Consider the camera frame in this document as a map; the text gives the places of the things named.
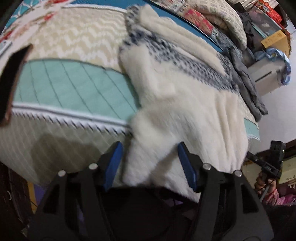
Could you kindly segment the person's right hand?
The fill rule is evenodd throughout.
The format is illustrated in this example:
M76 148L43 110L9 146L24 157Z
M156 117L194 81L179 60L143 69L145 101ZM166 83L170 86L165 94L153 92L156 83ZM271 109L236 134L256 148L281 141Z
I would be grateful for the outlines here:
M255 192L260 195L266 190L266 184L268 184L269 189L267 194L271 194L276 189L276 180L269 179L263 180L263 173L260 172L258 177L256 178L256 183L254 185Z

